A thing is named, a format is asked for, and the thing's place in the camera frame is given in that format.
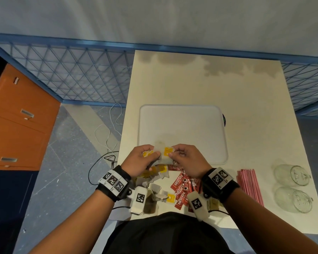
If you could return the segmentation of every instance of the white tray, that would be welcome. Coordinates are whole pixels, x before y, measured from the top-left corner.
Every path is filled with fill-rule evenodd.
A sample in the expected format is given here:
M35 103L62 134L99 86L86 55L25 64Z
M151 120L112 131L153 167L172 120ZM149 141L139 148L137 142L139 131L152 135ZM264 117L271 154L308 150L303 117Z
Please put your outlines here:
M143 105L138 145L195 145L212 165L228 159L223 116L217 106Z

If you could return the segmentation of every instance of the glass jar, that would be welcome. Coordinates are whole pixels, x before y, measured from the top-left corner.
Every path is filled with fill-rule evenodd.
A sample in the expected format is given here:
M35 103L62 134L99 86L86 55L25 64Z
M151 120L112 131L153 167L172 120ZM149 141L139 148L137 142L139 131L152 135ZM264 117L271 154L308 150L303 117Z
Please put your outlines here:
M288 212L306 214L312 210L313 199L307 193L294 188L278 188L274 193L274 200L279 207Z
M288 164L278 165L274 177L278 183L291 187L308 185L311 178L304 168Z

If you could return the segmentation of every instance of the gray floor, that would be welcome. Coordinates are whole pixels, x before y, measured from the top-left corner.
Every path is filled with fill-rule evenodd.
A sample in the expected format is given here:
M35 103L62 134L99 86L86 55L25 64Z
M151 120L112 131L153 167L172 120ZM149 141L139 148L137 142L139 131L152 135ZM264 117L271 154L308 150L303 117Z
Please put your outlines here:
M92 108L120 141L121 136L110 122L110 108ZM113 121L119 114L120 108L112 110ZM318 120L301 118L298 123L318 192ZM116 129L122 132L122 126L116 125ZM99 157L76 122L60 107L14 253L28 253L89 197L95 186L89 184L87 174ZM96 179L108 169L105 162L100 162L90 178ZM233 252L254 253L239 230L222 229L222 233ZM318 235L308 236L318 243Z

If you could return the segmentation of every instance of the finger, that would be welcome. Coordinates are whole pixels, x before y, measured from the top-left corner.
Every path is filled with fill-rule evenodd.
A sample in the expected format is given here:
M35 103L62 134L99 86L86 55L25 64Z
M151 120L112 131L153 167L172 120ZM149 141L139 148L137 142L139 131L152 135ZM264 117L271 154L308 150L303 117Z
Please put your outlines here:
M141 153L143 153L144 151L151 151L154 149L154 146L153 145L150 145L150 144L145 144L145 145L140 145L140 146L137 146L136 147L137 149L139 149L139 151Z
M182 162L184 162L184 158L185 158L185 157L182 157L178 152L169 153L169 157L181 165L182 165Z
M187 144L177 144L172 146L176 151L185 151Z
M147 157L144 157L146 160L146 164L150 164L151 162L157 160L160 157L161 153L160 151L153 152L151 155L148 155Z

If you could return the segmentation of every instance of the orange cabinet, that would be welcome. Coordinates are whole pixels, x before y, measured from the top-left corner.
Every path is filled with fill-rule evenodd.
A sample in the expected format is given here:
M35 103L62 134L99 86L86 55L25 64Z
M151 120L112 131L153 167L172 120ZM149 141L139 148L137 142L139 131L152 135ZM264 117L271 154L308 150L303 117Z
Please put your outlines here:
M0 117L0 166L37 167L47 140L45 133Z
M39 170L60 102L7 64L0 76L0 170Z
M41 128L53 127L60 103L7 64L0 77L0 109Z

